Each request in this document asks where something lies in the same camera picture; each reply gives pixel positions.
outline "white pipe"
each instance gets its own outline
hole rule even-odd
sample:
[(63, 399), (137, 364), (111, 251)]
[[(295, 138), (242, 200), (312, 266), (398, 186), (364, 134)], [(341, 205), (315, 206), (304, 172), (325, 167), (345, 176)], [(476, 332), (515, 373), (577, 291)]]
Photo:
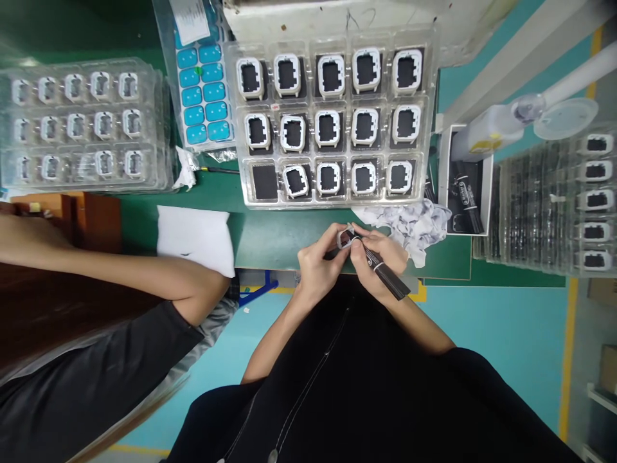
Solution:
[(617, 41), (592, 56), (562, 80), (543, 92), (546, 107), (564, 101), (576, 92), (617, 69)]

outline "bottle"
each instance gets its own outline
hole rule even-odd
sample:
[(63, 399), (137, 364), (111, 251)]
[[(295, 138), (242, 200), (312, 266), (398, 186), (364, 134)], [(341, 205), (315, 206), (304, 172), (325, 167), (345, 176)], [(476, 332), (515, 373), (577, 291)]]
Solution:
[(544, 97), (524, 95), (509, 105), (493, 105), (452, 138), (450, 162), (478, 162), (523, 137), (525, 127), (540, 118)]

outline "yellow floor line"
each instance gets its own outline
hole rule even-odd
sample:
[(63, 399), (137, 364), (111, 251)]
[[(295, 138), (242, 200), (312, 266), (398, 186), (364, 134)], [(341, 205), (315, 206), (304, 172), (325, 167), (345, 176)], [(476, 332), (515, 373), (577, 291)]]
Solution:
[[(591, 38), (591, 56), (602, 49), (602, 28), (599, 27)], [(596, 82), (585, 92), (587, 98), (596, 98)], [(577, 315), (578, 279), (570, 278), (568, 290), (568, 315), (566, 316), (566, 345), (564, 347), (564, 369), (561, 381), (561, 403), (559, 406), (559, 437), (564, 442), (568, 439), (568, 421), (570, 412), (570, 386), (572, 381), (572, 355), (574, 352), (574, 328)]]
[[(254, 293), (260, 288), (261, 288), (260, 286), (242, 286), (240, 289), (244, 293), (246, 292)], [(278, 288), (271, 289), (270, 291), (268, 291), (268, 293), (269, 294), (293, 294), (294, 291), (295, 291), (295, 288), (278, 287)], [(414, 302), (426, 302), (426, 286), (424, 286), (421, 282), (418, 282), (418, 294), (409, 295), (409, 297)]]
[(148, 447), (133, 447), (133, 446), (124, 446), (124, 445), (112, 445), (109, 450), (111, 451), (121, 451), (125, 453), (140, 453), (142, 455), (160, 455), (161, 457), (168, 457), (169, 450), (162, 449), (151, 449)]

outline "black marker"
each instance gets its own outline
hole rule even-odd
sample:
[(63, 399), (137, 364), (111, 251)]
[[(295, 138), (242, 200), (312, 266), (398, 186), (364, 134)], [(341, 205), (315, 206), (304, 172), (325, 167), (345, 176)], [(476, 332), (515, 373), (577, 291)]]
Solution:
[[(360, 236), (356, 235), (353, 230), (347, 229), (343, 232), (343, 235), (345, 234), (350, 241), (361, 238)], [(386, 287), (390, 290), (390, 293), (392, 293), (392, 295), (397, 300), (405, 298), (411, 292), (407, 285), (405, 285), (405, 283), (401, 281), (401, 279), (392, 271), (392, 269), (385, 265), (379, 254), (372, 252), (366, 246), (364, 246), (364, 252), (366, 253), (366, 257), (368, 258), (368, 266), (373, 269), (379, 279), (384, 283), (384, 285), (386, 285)]]
[(457, 161), (452, 164), (454, 168), (454, 178), (456, 180), (456, 186), (458, 187), (458, 199), (463, 205), (463, 210), (469, 218), (469, 223), (474, 232), (474, 235), (484, 233), (484, 227), (482, 220), (480, 219), (480, 212), (478, 206), (476, 206), (476, 200), (474, 198), (474, 192), (469, 184), (469, 177), (465, 169), (465, 163)]

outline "teal floor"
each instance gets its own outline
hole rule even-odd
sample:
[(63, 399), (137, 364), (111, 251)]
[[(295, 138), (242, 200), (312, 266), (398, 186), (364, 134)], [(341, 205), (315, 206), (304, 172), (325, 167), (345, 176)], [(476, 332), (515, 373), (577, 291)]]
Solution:
[[(439, 111), (443, 112), (501, 49), (541, 2), (521, 0), (472, 63), (443, 69)], [(512, 98), (541, 92), (589, 57), (591, 38), (583, 40)], [(498, 152), (511, 156), (539, 139), (525, 137)], [(257, 343), (283, 309), (289, 296), (266, 295), (240, 311), (191, 369), (187, 384), (147, 422), (120, 444), (170, 449), (190, 403), (203, 392), (237, 384)], [(429, 287), (423, 309), (462, 347), (484, 355), (505, 381), (553, 430), (559, 420), (567, 309), (566, 288)]]

